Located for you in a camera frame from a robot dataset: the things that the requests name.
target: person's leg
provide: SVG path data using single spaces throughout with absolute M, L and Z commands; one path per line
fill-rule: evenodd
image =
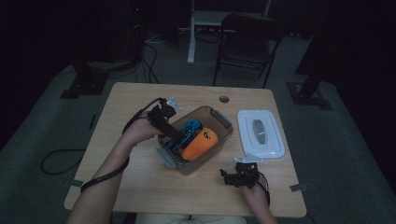
M 189 218 L 188 215 L 138 213 L 134 224 L 175 224 Z
M 244 217 L 224 217 L 224 216 L 192 216 L 201 223 L 210 224 L 247 224 Z
M 247 224 L 243 217 L 189 216 L 139 213 L 135 224 Z

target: wire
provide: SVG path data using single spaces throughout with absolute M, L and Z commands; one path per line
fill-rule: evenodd
M 306 213 L 306 215 L 309 217 L 309 219 L 311 219 L 313 224 L 316 224 L 315 220 L 311 217 L 311 215 L 309 215 L 309 213 Z
M 59 149 L 59 150 L 54 150 L 51 151 L 49 154 L 47 154 L 44 159 L 41 161 L 40 164 L 40 169 L 41 171 L 46 174 L 46 175 L 62 175 L 70 170 L 72 170 L 73 168 L 75 168 L 77 165 L 79 165 L 79 163 L 82 161 L 82 158 L 79 159 L 74 165 L 70 166 L 69 168 L 66 168 L 65 170 L 62 171 L 58 171 L 58 172 L 51 172 L 45 169 L 44 164 L 46 163 L 47 159 L 52 156 L 55 153 L 59 153 L 59 152 L 76 152 L 76 151 L 85 151 L 86 148 L 84 149 Z
M 113 73 L 118 71 L 127 71 L 131 68 L 136 68 L 140 64 L 140 58 L 131 58 L 128 63 L 121 64 L 111 68 L 98 68 L 91 65 L 92 71 L 103 72 L 103 73 Z
M 246 175 L 249 179 L 254 180 L 257 184 L 259 184 L 259 186 L 262 188 L 262 190 L 264 190 L 265 197 L 267 198 L 268 205 L 270 205 L 270 202 L 271 202 L 270 187 L 268 186 L 268 181 L 267 181 L 267 178 L 265 177 L 265 175 L 264 175 L 263 173 L 259 172 L 259 175 L 262 175 L 262 177 L 263 177 L 264 180 L 265 180 L 265 183 L 266 183 L 266 184 L 265 184 L 265 186 L 264 186 L 262 183 L 259 182 L 258 179 L 256 179 L 253 175 L 251 175 L 251 174 L 249 173 L 249 171 L 245 169 L 245 167 L 241 167 L 241 169 L 244 170 L 244 171 L 243 171 L 243 174 L 244 174 L 244 175 Z
M 125 74 L 122 74 L 122 75 L 116 75 L 116 74 L 115 74 L 115 75 L 110 75 L 109 79 L 126 77 L 126 76 L 128 76 L 128 75 L 134 73 L 134 81 L 136 82 L 136 70 L 139 68 L 139 66 L 140 66 L 141 64 L 142 64 L 142 62 L 139 61 L 139 62 L 137 63 L 137 65 L 136 65 L 132 70 L 130 70 L 130 71 L 125 70 L 126 73 L 125 73 Z
M 125 127 L 122 130 L 122 133 L 125 133 L 125 131 L 131 126 L 132 123 L 134 123 L 135 120 L 139 119 L 139 117 L 145 112 L 150 106 L 152 106 L 155 102 L 161 101 L 162 98 L 157 98 L 153 101 L 151 101 L 148 105 L 146 105 L 143 109 L 140 109 L 137 111 L 137 113 L 125 124 Z
M 143 65 L 142 68 L 143 68 L 143 77 L 145 78 L 146 83 L 149 83 L 148 78 L 146 77 L 146 67 Z
M 157 83 L 160 84 L 160 81 L 159 81 L 158 78 L 155 76 L 154 71 L 152 70 L 152 66 L 154 65 L 155 61 L 157 60 L 157 55 L 158 55 L 158 54 L 157 54 L 157 50 L 156 50 L 154 47 L 152 47 L 152 46 L 150 46 L 150 45 L 148 45 L 148 44 L 146 44 L 146 43 L 145 43 L 145 46 L 146 46 L 146 47 L 149 47 L 149 48 L 151 48 L 151 49 L 153 49 L 153 51 L 154 51 L 154 59 L 152 60 L 151 65 L 149 65 L 148 62 L 142 57 L 143 63 L 145 63 L 145 64 L 148 66 L 148 81 L 149 81 L 150 83 L 152 83 L 152 81 L 151 81 L 151 74 L 152 74 L 153 77 L 155 78 L 155 80 L 157 81 Z
M 87 189 L 89 187 L 92 187 L 93 185 L 99 184 L 99 183 L 101 183 L 101 182 L 103 182 L 105 180 L 108 180 L 108 179 L 118 175 L 123 170 L 125 170 L 125 168 L 128 166 L 128 164 L 129 164 L 129 157 L 128 157 L 128 159 L 126 159 L 125 163 L 122 166 L 120 166 L 117 170 L 111 172 L 108 175 L 102 175 L 102 176 L 99 176 L 99 177 L 97 177 L 95 179 L 92 179 L 92 180 L 88 181 L 83 186 L 81 186 L 81 189 L 79 191 L 82 193 L 85 189 Z
M 156 42 L 153 42 L 153 41 L 152 41 L 153 39 L 155 39 L 155 38 L 157 38 L 157 37 L 160 37 L 160 36 L 161 36 L 161 35 L 155 35 L 155 36 L 153 36 L 153 37 L 150 37 L 149 39 L 145 40 L 145 43 L 148 43 L 148 44 L 162 44 L 162 43 L 165 43 L 165 42 L 168 41 L 168 39 L 163 39 L 163 40 L 161 40 L 161 41 L 156 41 Z

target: orange object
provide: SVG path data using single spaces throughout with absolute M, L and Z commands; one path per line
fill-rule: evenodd
M 186 161 L 193 161 L 213 147 L 218 141 L 219 139 L 215 132 L 204 127 L 183 150 L 181 157 Z

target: black chair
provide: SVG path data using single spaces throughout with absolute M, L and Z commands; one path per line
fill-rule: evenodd
M 268 66 L 262 85 L 265 88 L 276 56 L 276 49 L 285 35 L 286 26 L 281 21 L 252 17 L 242 13 L 227 15 L 220 27 L 220 43 L 213 86 L 216 86 L 218 71 L 223 63 L 261 70 L 258 77 L 262 76 Z

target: hand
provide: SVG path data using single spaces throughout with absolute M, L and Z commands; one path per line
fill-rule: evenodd
M 139 119 L 135 120 L 131 126 L 122 134 L 120 140 L 127 142 L 130 147 L 148 140 L 155 135 L 162 134 L 157 128 L 153 127 L 149 119 L 147 119 L 148 112 L 144 112 Z
M 262 175 L 260 175 L 259 182 L 263 186 L 267 185 Z M 244 194 L 251 211 L 261 224 L 276 223 L 276 220 L 270 212 L 265 192 L 260 185 L 255 184 L 252 189 L 242 186 L 240 189 Z

